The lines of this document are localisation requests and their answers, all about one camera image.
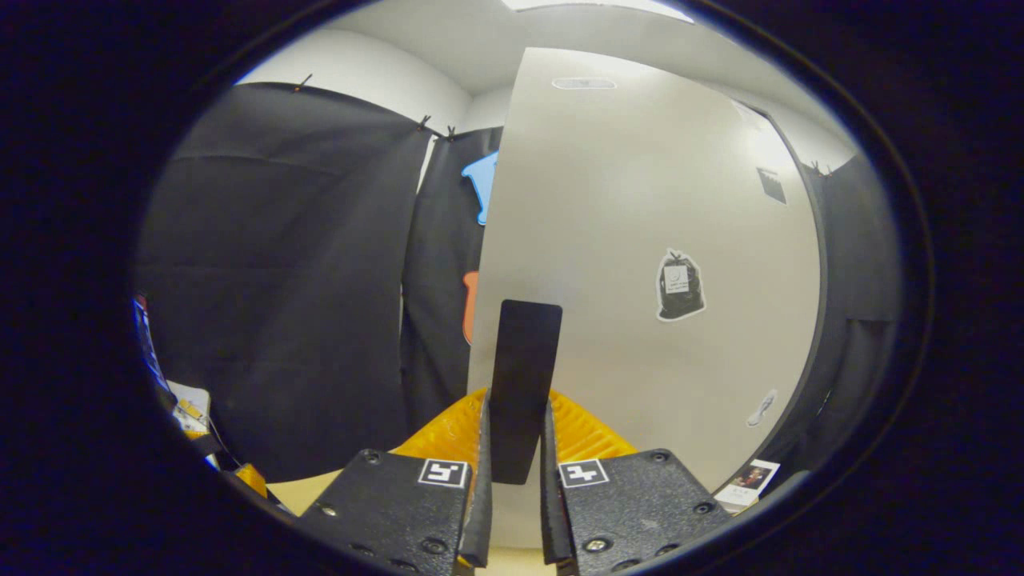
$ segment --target photo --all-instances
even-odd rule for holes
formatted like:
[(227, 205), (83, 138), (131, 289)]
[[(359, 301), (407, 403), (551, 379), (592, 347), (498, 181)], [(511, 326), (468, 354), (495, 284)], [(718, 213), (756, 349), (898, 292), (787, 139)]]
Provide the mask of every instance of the photo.
[(729, 484), (733, 486), (738, 486), (740, 488), (750, 488), (751, 490), (757, 490), (761, 488), (761, 485), (768, 480), (771, 476), (771, 468), (765, 468), (762, 466), (750, 465), (746, 469), (742, 471), (739, 476), (734, 478)]

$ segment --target black fabric backdrop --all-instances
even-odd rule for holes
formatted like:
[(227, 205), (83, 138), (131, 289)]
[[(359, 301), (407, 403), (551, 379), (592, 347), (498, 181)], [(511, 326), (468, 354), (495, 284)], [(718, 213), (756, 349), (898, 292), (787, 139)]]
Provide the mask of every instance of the black fabric backdrop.
[(409, 434), (399, 286), (429, 137), (368, 102), (231, 88), (154, 192), (137, 253), (168, 378), (209, 389), (269, 482)]
[(781, 463), (766, 494), (794, 472), (821, 465), (863, 416), (901, 305), (899, 237), (870, 164), (856, 156), (828, 175), (803, 169), (824, 229), (827, 297), (807, 381), (759, 455)]
[(411, 429), (466, 394), (469, 344), (462, 333), (466, 287), (476, 271), (484, 227), (468, 164), (498, 151), (502, 128), (439, 138), (416, 199), (402, 275), (402, 385)]

